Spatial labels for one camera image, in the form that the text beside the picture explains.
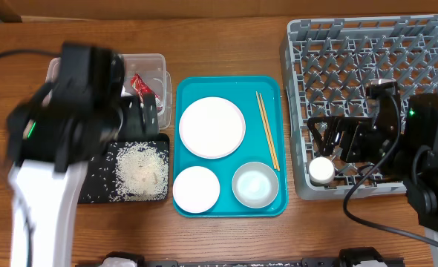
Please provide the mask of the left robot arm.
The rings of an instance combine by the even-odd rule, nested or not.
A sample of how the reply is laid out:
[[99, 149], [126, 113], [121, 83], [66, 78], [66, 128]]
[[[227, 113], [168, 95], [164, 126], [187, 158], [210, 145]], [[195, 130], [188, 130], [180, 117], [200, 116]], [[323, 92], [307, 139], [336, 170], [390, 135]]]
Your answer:
[[111, 142], [158, 135], [154, 94], [122, 96], [124, 78], [120, 54], [65, 43], [57, 77], [9, 114], [12, 266], [69, 266], [90, 160]]

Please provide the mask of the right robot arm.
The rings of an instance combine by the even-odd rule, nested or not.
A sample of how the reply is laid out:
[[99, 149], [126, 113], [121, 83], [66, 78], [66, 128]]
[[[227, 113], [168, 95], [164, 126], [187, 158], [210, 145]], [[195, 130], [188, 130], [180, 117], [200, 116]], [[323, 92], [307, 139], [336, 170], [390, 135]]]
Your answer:
[[322, 156], [331, 155], [339, 146], [342, 161], [371, 163], [360, 184], [376, 171], [402, 181], [425, 235], [352, 214], [348, 203], [358, 189], [356, 185], [344, 197], [344, 214], [361, 225], [429, 244], [434, 265], [438, 266], [438, 93], [411, 96], [404, 119], [397, 81], [374, 79], [366, 87], [366, 96], [377, 103], [374, 117], [312, 117], [307, 127]]

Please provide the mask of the red snack wrapper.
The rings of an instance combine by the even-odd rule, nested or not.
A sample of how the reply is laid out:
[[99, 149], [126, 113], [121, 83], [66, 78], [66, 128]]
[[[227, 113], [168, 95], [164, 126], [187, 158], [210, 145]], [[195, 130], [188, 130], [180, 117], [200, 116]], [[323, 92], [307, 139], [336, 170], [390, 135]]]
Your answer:
[[160, 97], [143, 81], [138, 73], [134, 74], [134, 76], [131, 78], [130, 83], [132, 88], [137, 92], [142, 103], [144, 103], [144, 96], [146, 94], [153, 94], [155, 96], [157, 112], [160, 113], [163, 111], [163, 104], [160, 101]]

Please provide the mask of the white paper cup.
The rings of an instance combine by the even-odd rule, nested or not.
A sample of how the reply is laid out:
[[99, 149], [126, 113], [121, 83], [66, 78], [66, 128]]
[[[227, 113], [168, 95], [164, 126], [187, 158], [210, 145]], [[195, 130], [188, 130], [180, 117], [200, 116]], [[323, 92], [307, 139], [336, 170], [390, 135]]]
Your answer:
[[309, 178], [314, 185], [329, 185], [335, 177], [335, 168], [326, 157], [313, 159], [308, 166]]

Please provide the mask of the large white plate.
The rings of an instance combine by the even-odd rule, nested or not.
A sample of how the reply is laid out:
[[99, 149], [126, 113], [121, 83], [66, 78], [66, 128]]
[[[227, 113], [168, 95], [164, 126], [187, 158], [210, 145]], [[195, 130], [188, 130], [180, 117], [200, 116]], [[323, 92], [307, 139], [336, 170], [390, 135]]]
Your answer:
[[246, 121], [233, 102], [210, 96], [191, 103], [182, 113], [179, 135], [183, 145], [195, 156], [220, 159], [241, 145]]

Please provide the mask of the grey-white bowl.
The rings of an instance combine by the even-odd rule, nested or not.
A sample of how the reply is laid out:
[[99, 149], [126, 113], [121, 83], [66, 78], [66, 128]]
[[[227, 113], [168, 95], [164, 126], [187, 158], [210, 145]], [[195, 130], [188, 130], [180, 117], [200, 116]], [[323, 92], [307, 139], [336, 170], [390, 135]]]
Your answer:
[[232, 178], [235, 198], [248, 208], [267, 207], [278, 196], [279, 188], [277, 174], [262, 162], [243, 164]]

